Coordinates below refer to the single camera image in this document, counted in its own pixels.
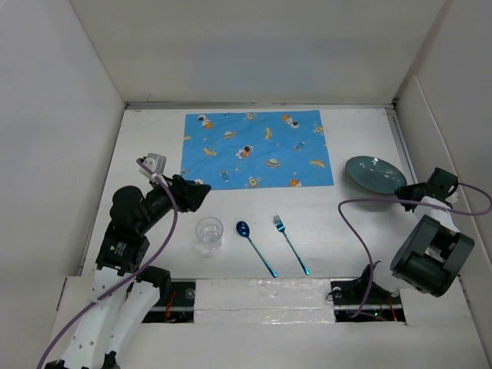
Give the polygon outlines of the blue space-print cloth placemat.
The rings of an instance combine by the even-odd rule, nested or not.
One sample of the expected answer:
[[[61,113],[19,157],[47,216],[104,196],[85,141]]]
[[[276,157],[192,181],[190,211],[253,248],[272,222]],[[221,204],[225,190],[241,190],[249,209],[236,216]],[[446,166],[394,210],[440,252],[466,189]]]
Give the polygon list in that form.
[[[214,190],[334,183],[318,110],[188,114],[181,175]]]

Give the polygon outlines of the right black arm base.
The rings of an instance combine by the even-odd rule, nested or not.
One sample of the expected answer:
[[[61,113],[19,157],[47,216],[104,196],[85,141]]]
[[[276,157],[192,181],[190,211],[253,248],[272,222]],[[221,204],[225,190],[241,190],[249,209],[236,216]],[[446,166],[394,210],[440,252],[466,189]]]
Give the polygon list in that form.
[[[335,278],[330,283],[325,300],[333,304],[337,323],[406,322],[401,297],[370,283],[369,265],[357,278]]]

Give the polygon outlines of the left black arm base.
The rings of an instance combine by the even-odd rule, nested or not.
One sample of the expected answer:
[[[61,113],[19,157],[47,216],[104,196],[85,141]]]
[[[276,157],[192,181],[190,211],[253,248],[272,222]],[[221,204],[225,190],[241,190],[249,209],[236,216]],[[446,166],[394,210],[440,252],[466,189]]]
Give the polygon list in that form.
[[[173,280],[170,292],[151,308],[143,323],[193,323],[195,297],[196,280]]]

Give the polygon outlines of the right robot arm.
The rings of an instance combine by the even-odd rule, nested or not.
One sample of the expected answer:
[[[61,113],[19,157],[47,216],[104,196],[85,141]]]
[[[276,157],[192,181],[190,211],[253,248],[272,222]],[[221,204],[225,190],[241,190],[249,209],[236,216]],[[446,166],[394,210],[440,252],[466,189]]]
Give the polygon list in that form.
[[[474,240],[454,224],[449,198],[458,187],[456,175],[435,168],[425,182],[403,186],[396,199],[417,219],[417,224],[397,250],[388,274],[436,298],[447,292],[474,248]]]

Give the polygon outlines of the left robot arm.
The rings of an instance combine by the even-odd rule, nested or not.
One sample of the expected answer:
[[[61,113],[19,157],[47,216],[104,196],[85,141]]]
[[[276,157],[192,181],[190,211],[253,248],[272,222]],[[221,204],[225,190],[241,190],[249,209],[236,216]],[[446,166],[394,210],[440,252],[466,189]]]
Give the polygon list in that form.
[[[49,344],[51,351],[75,328],[61,357],[51,362],[42,357],[38,367],[117,368],[147,313],[171,297],[170,272],[144,259],[150,246],[146,234],[168,212],[197,211],[211,186],[179,175],[154,175],[153,181],[147,194],[135,186],[114,193],[88,305]]]

